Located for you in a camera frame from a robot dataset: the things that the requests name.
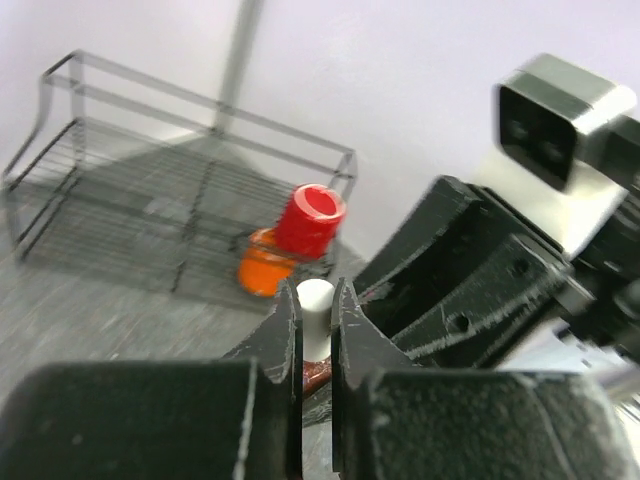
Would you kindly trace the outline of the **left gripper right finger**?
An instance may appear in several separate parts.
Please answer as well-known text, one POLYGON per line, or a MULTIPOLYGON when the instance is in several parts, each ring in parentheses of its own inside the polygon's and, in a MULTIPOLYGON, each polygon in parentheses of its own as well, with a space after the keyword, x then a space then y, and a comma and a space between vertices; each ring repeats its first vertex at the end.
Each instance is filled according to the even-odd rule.
POLYGON ((564 372, 417 366, 340 280, 333 331, 332 467, 343 479, 635 479, 603 388, 564 372))

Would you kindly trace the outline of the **glitter red nail polish bottle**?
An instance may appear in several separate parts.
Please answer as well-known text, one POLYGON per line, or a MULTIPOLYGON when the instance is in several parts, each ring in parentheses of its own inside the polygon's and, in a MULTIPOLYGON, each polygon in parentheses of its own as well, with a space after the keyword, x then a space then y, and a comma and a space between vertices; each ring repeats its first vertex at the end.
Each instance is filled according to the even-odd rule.
POLYGON ((303 386, 302 395, 306 400, 318 389, 326 385, 332 374, 331 358, 317 362, 303 361, 303 386))

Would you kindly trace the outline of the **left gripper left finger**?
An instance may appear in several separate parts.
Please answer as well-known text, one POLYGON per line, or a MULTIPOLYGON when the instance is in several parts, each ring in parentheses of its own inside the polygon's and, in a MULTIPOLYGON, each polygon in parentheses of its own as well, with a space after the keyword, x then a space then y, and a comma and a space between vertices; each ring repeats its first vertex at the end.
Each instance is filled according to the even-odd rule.
POLYGON ((231 352, 197 361, 56 362, 1 412, 5 479, 298 479, 302 311, 283 281, 231 352))

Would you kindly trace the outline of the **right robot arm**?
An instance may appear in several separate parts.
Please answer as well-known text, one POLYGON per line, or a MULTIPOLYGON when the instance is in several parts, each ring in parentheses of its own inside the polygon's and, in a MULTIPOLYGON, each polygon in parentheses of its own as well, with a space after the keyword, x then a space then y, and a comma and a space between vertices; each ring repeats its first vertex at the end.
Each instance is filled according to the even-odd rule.
POLYGON ((565 192, 493 153, 438 178, 356 277, 365 315, 415 363, 639 381, 639 125, 565 192))

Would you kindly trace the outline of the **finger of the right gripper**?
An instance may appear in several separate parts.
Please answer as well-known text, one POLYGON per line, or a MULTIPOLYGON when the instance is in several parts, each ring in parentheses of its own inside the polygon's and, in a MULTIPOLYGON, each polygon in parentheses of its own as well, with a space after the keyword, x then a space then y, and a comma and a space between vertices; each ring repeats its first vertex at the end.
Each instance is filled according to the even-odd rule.
POLYGON ((494 367, 544 321, 569 276, 563 256, 511 235, 392 341, 425 367, 494 367))
POLYGON ((505 240, 505 202, 440 176, 354 279, 361 300, 442 300, 491 269, 505 240))

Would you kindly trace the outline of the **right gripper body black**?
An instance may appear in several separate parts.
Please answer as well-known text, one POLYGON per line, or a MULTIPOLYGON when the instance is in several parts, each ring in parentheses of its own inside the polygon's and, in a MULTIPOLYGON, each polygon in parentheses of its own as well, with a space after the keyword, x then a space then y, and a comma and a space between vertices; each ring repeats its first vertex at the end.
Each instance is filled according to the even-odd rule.
MULTIPOLYGON (((639 213, 633 197, 624 194, 613 215, 575 258, 569 258, 559 244, 504 202, 505 239, 511 235, 528 236, 570 263, 567 283, 555 296, 553 310, 542 323, 561 317, 568 322, 570 331, 599 343, 614 340, 619 333, 629 330, 631 316, 615 306, 612 298, 614 292, 627 286, 629 277, 618 272, 612 261, 621 254, 625 266, 639 263, 639 213)), ((514 353, 537 327, 499 363, 514 353)))

